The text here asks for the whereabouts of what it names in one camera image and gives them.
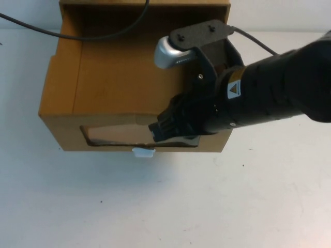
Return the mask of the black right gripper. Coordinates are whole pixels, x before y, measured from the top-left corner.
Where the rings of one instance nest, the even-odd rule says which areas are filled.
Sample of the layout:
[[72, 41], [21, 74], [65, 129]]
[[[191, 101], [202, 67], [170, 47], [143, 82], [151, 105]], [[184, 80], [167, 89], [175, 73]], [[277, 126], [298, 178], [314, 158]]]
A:
[[216, 126], [219, 75], [194, 79], [191, 88], [173, 97], [158, 122], [148, 126], [155, 142], [178, 136], [211, 135], [220, 132]]

